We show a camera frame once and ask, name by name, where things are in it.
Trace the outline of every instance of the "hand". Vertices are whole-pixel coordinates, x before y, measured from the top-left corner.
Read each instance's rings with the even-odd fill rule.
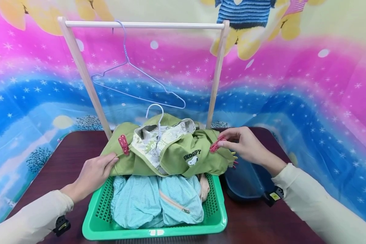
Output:
[[[237,152],[243,159],[254,164],[262,164],[262,157],[270,154],[248,127],[229,128],[221,132],[227,141],[218,142],[218,146]]]
[[[229,128],[220,133],[218,138],[224,136],[227,140],[239,142],[220,141],[218,146],[237,152],[244,160],[265,167],[271,175],[278,175],[286,163],[268,151],[248,127]]]
[[[77,180],[62,188],[61,192],[72,198],[73,203],[78,203],[103,185],[118,160],[113,152],[88,159]]]

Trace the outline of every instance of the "yellow label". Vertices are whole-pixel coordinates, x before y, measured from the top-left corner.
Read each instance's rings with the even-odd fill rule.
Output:
[[[270,193],[270,196],[273,198],[273,200],[278,201],[280,199],[280,196],[276,194],[275,192]]]
[[[66,223],[64,223],[62,226],[60,226],[59,230],[62,230],[65,227],[66,227]]]

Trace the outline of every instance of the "white horizontal bar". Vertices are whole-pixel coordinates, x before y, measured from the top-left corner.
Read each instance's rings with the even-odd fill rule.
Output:
[[[224,24],[205,23],[163,23],[163,22],[122,22],[125,28],[158,28],[158,29],[218,29],[222,30]],[[114,21],[65,21],[67,27],[105,27],[121,28]]]

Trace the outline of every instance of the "red clothespin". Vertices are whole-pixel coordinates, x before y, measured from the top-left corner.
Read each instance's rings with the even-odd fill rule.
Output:
[[[126,136],[125,135],[121,135],[118,138],[118,142],[119,142],[119,145],[121,145],[121,147],[122,147],[123,153],[125,155],[129,155],[129,146],[127,144]]]
[[[215,151],[217,151],[219,149],[219,146],[217,145],[217,143],[219,141],[226,141],[224,136],[221,136],[216,142],[213,143],[212,146],[210,146],[210,152],[213,153]]]

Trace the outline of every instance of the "wooden table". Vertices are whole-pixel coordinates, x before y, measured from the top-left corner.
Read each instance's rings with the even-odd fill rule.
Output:
[[[267,140],[260,131],[255,131],[260,141],[273,153],[288,160],[278,144]],[[76,131],[66,136],[42,171],[27,189],[10,216],[23,206],[36,200],[51,190],[57,190],[76,180],[85,160],[99,156],[107,143],[103,131]],[[78,203],[67,214],[72,228],[61,237],[50,233],[42,243],[76,244],[91,243],[81,233],[81,226],[88,210],[90,197]],[[323,243],[322,240],[298,218],[283,201],[268,207],[262,201],[235,203],[224,190],[225,206],[228,215],[226,229],[219,234],[205,236],[183,236],[150,239],[121,240],[100,243],[270,243],[300,244]]]

